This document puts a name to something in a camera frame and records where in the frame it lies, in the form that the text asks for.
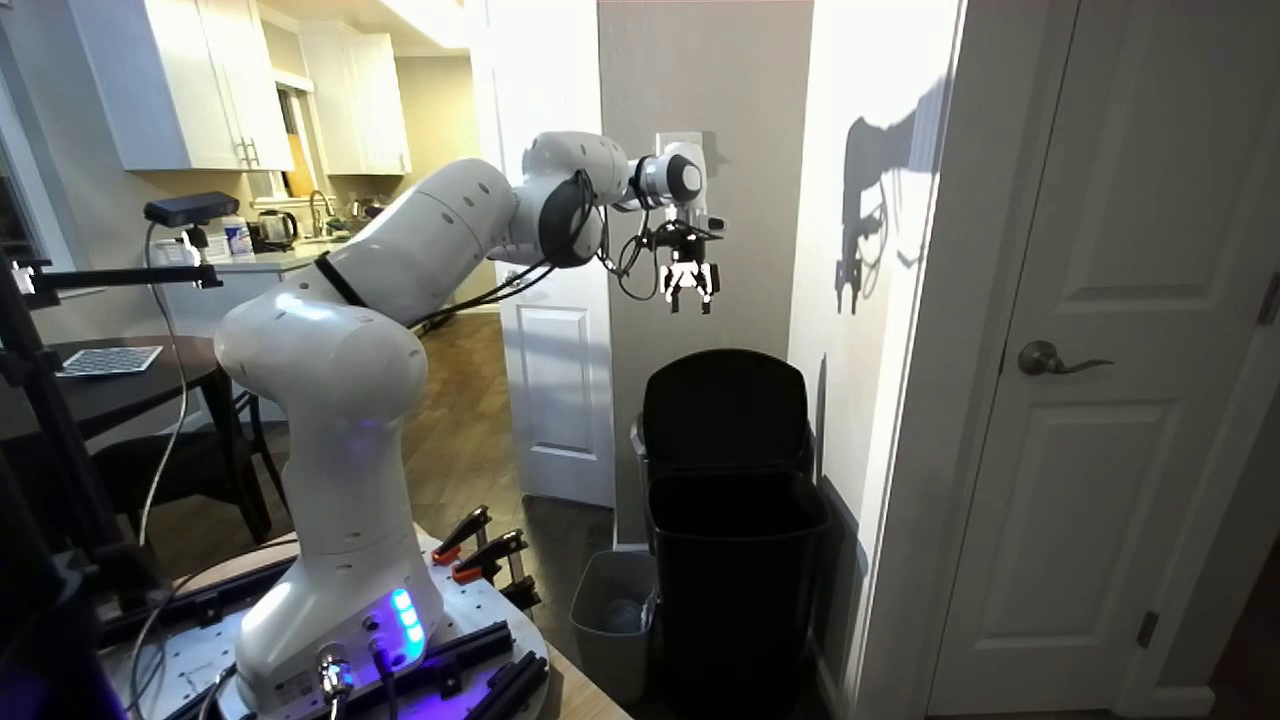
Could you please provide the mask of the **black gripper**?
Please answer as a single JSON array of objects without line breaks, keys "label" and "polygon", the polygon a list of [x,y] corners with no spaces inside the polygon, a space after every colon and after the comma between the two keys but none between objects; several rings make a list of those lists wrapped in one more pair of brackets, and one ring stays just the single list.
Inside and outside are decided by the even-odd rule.
[{"label": "black gripper", "polygon": [[[708,243],[726,237],[726,222],[708,215],[706,226],[694,222],[664,222],[652,233],[656,250],[667,250],[682,264],[695,264],[695,297],[700,297],[700,313],[712,316],[712,300],[720,297],[720,268],[706,264],[708,262]],[[682,313],[682,268],[667,264],[664,268],[664,300],[667,313]]]}]

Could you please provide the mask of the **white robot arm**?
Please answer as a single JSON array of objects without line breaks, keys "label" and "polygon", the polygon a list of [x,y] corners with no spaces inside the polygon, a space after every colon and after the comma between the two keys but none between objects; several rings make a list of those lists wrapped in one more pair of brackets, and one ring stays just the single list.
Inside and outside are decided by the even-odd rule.
[{"label": "white robot arm", "polygon": [[544,133],[517,172],[452,162],[350,243],[235,303],[215,365],[290,416],[286,502],[298,560],[235,634],[235,693],[258,720],[321,720],[429,661],[460,627],[456,586],[429,570],[407,511],[404,416],[429,376],[412,338],[485,262],[579,268],[609,211],[650,211],[675,255],[667,297],[715,297],[706,170],[633,156],[596,133]]}]

